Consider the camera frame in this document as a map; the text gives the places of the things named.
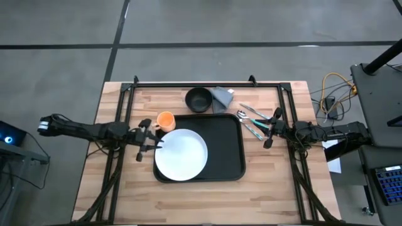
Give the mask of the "black metal beam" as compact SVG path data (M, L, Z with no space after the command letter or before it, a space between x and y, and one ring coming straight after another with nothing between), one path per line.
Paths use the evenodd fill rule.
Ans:
M332 160L339 158L349 152L355 151L362 145L363 145L362 142L350 141L350 140L345 139L337 144L330 146L329 148L325 148L326 160L327 160L327 162L332 161Z

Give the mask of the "black table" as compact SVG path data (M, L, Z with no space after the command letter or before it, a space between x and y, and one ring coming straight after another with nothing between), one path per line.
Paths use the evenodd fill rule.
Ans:
M402 148L402 126L387 125L402 116L402 72L385 66L368 75L362 65L353 65L350 70L373 144Z

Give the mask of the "orange mug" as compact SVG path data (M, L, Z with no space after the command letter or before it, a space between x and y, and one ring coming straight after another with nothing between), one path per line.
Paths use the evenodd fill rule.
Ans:
M162 130L170 132L176 128L175 116L168 111L161 112L156 118L156 122L152 125L153 130Z

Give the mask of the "black plastic serving tray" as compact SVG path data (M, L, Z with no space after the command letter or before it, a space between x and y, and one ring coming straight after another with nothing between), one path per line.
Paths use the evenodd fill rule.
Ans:
M232 114L179 115L175 117L175 129L189 129L198 133L208 147L205 168L196 177L187 181L173 181L163 176L156 167L153 174L162 183L190 183L236 181L243 177L246 162L242 131L239 120ZM157 136L165 134L158 131Z

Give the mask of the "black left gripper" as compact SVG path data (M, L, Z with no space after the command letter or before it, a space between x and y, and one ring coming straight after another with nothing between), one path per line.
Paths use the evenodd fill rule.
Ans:
M144 119L138 124L138 127L133 128L128 132L127 143L129 145L139 146L139 151L136 155L137 162L142 162L143 153L161 148L161 146L145 144L147 138L154 140L155 142L163 142L163 140L161 140L157 135L148 130L150 125L151 119Z

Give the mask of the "black box with blue light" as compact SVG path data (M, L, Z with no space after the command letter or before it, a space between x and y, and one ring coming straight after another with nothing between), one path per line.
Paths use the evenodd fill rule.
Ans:
M0 121L0 141L20 147L26 137L26 131Z

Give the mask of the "grey cloth napkin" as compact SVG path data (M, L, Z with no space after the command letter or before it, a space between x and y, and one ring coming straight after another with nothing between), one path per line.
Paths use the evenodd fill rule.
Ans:
M210 93L213 96L212 110L214 114L224 113L229 108L234 98L233 89L214 87L210 89Z

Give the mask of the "black pole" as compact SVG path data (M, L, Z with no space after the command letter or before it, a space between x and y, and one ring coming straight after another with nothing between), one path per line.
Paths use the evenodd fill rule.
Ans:
M363 70L366 74L372 75L374 72L379 70L382 66L387 64L390 60L395 58L397 55L402 53L402 39L397 41L394 45L388 48L384 53L379 55L371 63L366 65Z

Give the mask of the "white paper sheet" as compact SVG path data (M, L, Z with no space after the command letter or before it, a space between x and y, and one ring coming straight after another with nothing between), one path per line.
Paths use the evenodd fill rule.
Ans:
M337 143L338 143L338 140L323 141L322 146L324 148L330 148L330 147L336 145ZM340 164L340 158L331 160L327 164L328 164L328 167L329 167L329 171L331 173L338 173L338 174L342 173L341 164Z

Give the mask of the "grey cart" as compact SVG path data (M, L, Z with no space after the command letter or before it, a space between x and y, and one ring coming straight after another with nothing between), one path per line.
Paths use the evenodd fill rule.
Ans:
M363 145L359 148L359 156L367 183L364 185L364 191L371 211L378 215L383 226L402 226L402 204L386 206L372 175L374 168L402 165L402 148Z

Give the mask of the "black bowl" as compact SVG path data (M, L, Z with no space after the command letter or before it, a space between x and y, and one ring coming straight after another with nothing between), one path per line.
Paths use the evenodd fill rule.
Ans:
M194 87L190 89L185 96L187 107L196 113L207 111L212 105L213 96L209 89L204 87Z

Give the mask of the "black power adapter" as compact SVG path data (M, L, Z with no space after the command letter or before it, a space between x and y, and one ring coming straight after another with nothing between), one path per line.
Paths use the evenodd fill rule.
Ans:
M324 99L325 109L327 110L328 119L338 119L335 97L326 97Z

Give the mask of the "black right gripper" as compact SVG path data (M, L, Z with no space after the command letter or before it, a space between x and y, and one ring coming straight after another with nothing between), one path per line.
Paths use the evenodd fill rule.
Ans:
M269 129L263 129L263 134L267 137L263 144L263 148L269 149L273 144L273 136L278 136L283 139L286 139L290 144L293 144L293 141L290 139L289 135L291 129L287 125L287 122L281 120L283 110L278 107L274 111L272 118L270 119L255 119L255 121L269 125Z

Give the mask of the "grey metal stand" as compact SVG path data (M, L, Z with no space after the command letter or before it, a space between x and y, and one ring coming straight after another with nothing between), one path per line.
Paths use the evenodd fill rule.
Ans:
M22 177L32 161L48 164L49 158L44 154L0 142L0 226L10 226L22 187Z

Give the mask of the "white round plate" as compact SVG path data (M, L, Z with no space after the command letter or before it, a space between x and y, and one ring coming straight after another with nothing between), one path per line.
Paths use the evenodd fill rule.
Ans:
M205 168L208 147L204 139L189 129L175 129L165 134L155 151L160 173L173 181L187 181Z

